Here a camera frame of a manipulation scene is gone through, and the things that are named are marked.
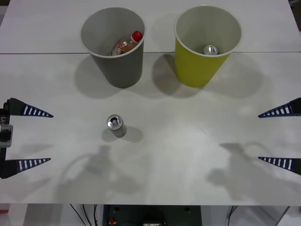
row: can lid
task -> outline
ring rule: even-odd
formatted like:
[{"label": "can lid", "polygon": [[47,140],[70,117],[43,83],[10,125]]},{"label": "can lid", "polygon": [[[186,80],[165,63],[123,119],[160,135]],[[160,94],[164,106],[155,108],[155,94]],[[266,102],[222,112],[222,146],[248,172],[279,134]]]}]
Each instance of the can lid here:
[{"label": "can lid", "polygon": [[141,34],[141,32],[139,31],[135,31],[133,34],[132,34],[132,39],[135,41],[135,42],[140,42],[140,40],[142,39],[143,35]]},{"label": "can lid", "polygon": [[122,127],[122,125],[123,125],[123,120],[117,114],[111,115],[107,120],[107,126],[109,127],[110,130],[118,130]]},{"label": "can lid", "polygon": [[218,54],[217,47],[215,46],[206,46],[204,48],[204,54],[209,56],[215,56]]}]

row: red bottle cap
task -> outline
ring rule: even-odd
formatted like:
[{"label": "red bottle cap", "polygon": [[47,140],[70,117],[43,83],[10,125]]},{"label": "red bottle cap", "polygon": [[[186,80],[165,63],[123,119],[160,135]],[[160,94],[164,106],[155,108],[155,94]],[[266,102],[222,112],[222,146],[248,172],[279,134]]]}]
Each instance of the red bottle cap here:
[{"label": "red bottle cap", "polygon": [[135,31],[133,34],[132,34],[132,39],[135,41],[135,42],[140,42],[140,40],[142,39],[143,35],[141,34],[141,32],[139,31]]}]

